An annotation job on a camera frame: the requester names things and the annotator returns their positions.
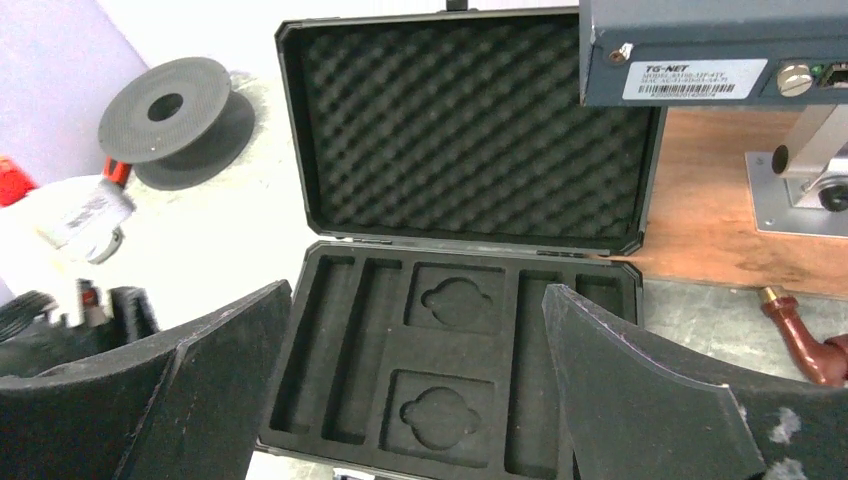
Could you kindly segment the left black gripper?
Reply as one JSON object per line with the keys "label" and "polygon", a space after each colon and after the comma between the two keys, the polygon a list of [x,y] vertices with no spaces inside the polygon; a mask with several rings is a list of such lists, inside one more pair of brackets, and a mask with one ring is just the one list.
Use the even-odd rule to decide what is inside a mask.
{"label": "left black gripper", "polygon": [[128,345],[159,332],[146,291],[109,291],[112,315],[99,324],[53,323],[54,298],[27,292],[1,307],[1,375],[31,378],[66,363]]}

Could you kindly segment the black filament spool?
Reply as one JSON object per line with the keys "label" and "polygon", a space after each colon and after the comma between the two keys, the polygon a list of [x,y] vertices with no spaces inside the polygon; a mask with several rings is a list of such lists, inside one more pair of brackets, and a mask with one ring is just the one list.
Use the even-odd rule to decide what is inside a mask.
{"label": "black filament spool", "polygon": [[123,88],[106,107],[98,142],[150,188],[195,187],[221,173],[249,143],[251,102],[229,71],[206,57],[161,64]]}

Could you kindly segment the black poker case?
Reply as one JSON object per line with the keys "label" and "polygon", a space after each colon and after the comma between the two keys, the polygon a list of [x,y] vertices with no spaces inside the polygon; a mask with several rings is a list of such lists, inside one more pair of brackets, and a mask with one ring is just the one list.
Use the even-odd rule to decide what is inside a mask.
{"label": "black poker case", "polygon": [[642,317],[666,113],[584,107],[574,7],[289,20],[308,226],[259,450],[362,479],[576,479],[551,284]]}

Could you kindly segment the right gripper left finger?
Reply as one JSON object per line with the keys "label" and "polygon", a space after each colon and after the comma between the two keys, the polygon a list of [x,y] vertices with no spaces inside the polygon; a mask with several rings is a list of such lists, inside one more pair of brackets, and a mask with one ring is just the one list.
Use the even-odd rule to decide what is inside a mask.
{"label": "right gripper left finger", "polygon": [[277,281],[31,378],[1,375],[5,479],[242,479],[281,350]]}

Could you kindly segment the brown torch nozzle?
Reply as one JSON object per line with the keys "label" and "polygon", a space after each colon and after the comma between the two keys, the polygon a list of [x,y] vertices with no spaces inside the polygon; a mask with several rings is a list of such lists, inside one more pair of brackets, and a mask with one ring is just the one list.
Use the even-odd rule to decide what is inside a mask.
{"label": "brown torch nozzle", "polygon": [[758,291],[761,311],[779,330],[797,368],[813,383],[844,387],[847,382],[847,334],[817,340],[802,320],[798,300],[783,287]]}

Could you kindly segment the grey metal stand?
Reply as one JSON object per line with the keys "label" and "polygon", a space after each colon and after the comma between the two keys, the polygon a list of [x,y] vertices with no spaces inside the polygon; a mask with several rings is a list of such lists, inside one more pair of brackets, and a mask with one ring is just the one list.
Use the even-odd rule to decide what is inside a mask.
{"label": "grey metal stand", "polygon": [[745,154],[761,232],[847,236],[847,107],[813,105],[772,152]]}

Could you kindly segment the grey network switch box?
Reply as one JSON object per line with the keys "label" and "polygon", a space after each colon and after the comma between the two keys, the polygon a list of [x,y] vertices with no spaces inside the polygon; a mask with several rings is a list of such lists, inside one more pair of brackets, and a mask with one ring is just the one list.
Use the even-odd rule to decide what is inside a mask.
{"label": "grey network switch box", "polygon": [[582,1],[589,106],[847,102],[844,1]]}

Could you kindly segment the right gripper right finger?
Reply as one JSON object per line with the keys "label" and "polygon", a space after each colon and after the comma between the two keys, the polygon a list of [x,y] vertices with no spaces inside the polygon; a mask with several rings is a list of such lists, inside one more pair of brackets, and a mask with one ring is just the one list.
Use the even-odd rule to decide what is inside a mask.
{"label": "right gripper right finger", "polygon": [[552,284],[560,422],[585,479],[843,479],[847,391],[739,367]]}

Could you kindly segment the wooden board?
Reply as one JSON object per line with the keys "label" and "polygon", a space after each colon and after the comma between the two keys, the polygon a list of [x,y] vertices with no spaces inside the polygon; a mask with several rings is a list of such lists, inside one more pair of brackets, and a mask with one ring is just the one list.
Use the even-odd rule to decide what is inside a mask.
{"label": "wooden board", "polygon": [[650,278],[846,298],[846,241],[756,228],[744,154],[775,147],[797,117],[669,110],[645,243],[631,262]]}

